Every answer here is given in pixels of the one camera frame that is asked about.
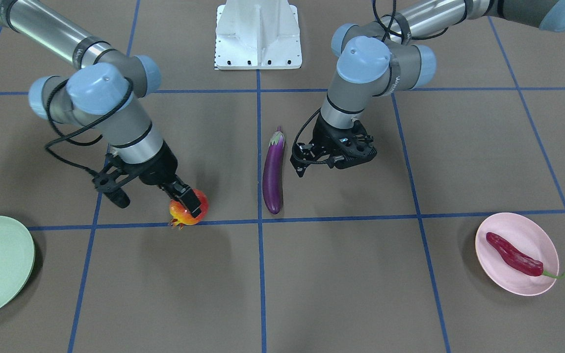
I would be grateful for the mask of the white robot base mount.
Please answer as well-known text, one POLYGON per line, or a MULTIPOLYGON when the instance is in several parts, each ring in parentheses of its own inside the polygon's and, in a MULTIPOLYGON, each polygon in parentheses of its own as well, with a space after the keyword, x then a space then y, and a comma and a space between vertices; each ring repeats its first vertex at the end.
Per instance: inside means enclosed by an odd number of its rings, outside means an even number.
POLYGON ((217 7, 217 70, 291 70, 303 64, 298 9, 286 0, 227 0, 217 7))

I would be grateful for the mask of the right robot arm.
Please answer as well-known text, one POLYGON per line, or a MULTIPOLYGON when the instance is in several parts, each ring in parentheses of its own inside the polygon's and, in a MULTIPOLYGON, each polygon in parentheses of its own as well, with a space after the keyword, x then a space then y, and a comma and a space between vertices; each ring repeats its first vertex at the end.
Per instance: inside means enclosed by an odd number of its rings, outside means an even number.
POLYGON ((57 134, 45 144, 49 154, 88 173, 97 192, 119 208, 130 203, 123 186, 139 179, 163 190, 192 217, 204 215, 203 202, 177 176, 177 158, 139 102, 160 86, 154 60, 121 53, 39 0, 0 0, 0 26, 27 36, 76 70, 70 77, 38 79, 28 92, 31 109, 57 134), (52 150, 63 142, 82 147, 76 137, 90 129, 98 130, 109 146, 103 169, 52 150))

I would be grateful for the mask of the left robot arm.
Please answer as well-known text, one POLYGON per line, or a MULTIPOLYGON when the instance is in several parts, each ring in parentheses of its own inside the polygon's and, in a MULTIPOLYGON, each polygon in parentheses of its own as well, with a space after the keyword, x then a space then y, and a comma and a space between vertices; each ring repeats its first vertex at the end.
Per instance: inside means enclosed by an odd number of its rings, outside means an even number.
POLYGON ((437 58, 422 40, 437 38, 465 20, 493 16, 560 33, 565 0, 421 0, 360 26, 345 24, 331 40, 336 72, 314 122, 309 143, 294 140, 291 165, 302 177, 311 165, 345 169, 377 155, 360 118, 371 98, 429 83, 437 58))

